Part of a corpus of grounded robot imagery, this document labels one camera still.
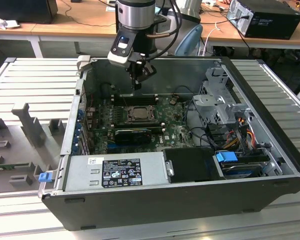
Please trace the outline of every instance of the wooden desk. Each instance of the wooden desk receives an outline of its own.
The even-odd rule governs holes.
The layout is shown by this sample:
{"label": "wooden desk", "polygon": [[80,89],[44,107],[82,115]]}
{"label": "wooden desk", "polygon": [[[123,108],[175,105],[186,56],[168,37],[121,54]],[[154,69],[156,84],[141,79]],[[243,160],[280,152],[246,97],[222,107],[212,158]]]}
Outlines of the wooden desk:
{"label": "wooden desk", "polygon": [[32,29],[33,35],[72,36],[72,37],[112,37],[116,35],[115,13],[106,11],[106,5],[97,0],[83,0],[73,3],[70,0],[57,0],[58,13],[52,24],[37,24]]}
{"label": "wooden desk", "polygon": [[6,30],[0,29],[1,34],[7,35],[31,35],[32,29],[36,26],[35,23],[19,23],[21,27],[7,28]]}
{"label": "wooden desk", "polygon": [[[72,3],[70,0],[56,0],[58,13],[52,24],[23,23],[21,28],[1,30],[0,39],[28,40],[31,42],[37,58],[42,58],[40,41],[65,41],[65,42],[96,42],[99,44],[111,44],[116,36],[115,13],[107,12],[106,6],[98,0],[83,0],[81,3]],[[225,17],[220,13],[204,12],[201,14],[202,23],[215,23],[224,21]],[[214,24],[203,24],[203,39],[215,27]],[[221,31],[215,30],[209,37],[209,46],[245,47],[237,30],[230,22],[220,23]],[[245,38],[251,48],[276,48],[276,49],[300,49],[300,23],[290,40]]]}

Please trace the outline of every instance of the power supply label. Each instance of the power supply label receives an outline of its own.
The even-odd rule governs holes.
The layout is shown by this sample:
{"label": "power supply label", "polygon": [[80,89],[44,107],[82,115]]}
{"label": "power supply label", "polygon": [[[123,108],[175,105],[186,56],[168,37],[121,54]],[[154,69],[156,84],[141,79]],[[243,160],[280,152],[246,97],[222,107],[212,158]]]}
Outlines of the power supply label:
{"label": "power supply label", "polygon": [[140,158],[103,161],[101,185],[104,188],[141,186]]}

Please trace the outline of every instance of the white cable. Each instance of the white cable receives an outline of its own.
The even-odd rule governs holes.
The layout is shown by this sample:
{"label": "white cable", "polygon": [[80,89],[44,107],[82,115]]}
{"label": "white cable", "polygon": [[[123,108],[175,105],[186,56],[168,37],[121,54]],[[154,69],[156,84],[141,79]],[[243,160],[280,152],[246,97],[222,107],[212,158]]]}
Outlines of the white cable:
{"label": "white cable", "polygon": [[205,56],[205,55],[206,55],[207,42],[208,42],[208,39],[209,39],[210,34],[211,34],[214,30],[219,30],[219,31],[220,31],[220,28],[217,27],[217,28],[212,29],[212,30],[209,32],[208,36],[206,36],[206,40],[205,40],[205,43],[204,43],[204,48],[203,48],[203,54],[202,54],[202,56]]}
{"label": "white cable", "polygon": [[230,21],[232,21],[232,20],[239,20],[239,19],[240,19],[240,18],[231,18],[231,19],[229,19],[229,20],[226,21],[226,22],[219,22],[219,21],[216,21],[216,22],[214,23],[215,28],[212,29],[212,30],[209,32],[208,36],[206,36],[206,40],[205,40],[205,44],[204,44],[204,48],[203,48],[203,54],[202,54],[203,57],[206,55],[206,50],[207,50],[206,48],[207,48],[207,43],[208,43],[208,39],[209,39],[209,37],[210,37],[210,34],[212,34],[212,32],[213,32],[214,30],[219,30],[219,31],[221,31],[221,29],[217,26],[217,24],[219,24],[219,23],[227,23],[227,22],[230,22]]}

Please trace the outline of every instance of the green circuit board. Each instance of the green circuit board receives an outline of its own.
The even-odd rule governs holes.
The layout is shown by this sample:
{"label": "green circuit board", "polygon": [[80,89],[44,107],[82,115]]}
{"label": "green circuit board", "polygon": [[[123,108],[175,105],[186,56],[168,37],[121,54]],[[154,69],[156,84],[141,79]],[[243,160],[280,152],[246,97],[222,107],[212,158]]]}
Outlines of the green circuit board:
{"label": "green circuit board", "polygon": [[116,117],[115,113],[127,109],[127,107],[131,109],[133,106],[115,106],[110,100],[103,100],[96,106],[98,127],[93,130],[94,154],[160,152],[165,148],[194,147],[194,142],[183,121],[185,109],[182,103],[177,102],[175,105],[171,105],[170,100],[171,97],[159,97],[156,105],[151,105],[151,108],[154,109],[155,119],[164,123],[165,131],[152,133],[149,144],[125,146],[115,144],[115,132],[121,128],[114,127],[113,123],[118,121],[116,118],[119,118],[121,122],[127,119],[127,114]]}

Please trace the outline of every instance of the black box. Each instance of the black box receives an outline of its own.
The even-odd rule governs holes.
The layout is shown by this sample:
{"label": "black box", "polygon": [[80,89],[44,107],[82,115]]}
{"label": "black box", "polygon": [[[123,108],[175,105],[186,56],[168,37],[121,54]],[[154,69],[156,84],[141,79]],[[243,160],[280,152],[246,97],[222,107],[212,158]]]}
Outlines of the black box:
{"label": "black box", "polygon": [[300,22],[300,12],[276,0],[233,0],[226,15],[246,38],[289,40]]}
{"label": "black box", "polygon": [[0,19],[50,24],[58,12],[56,0],[0,0]]}

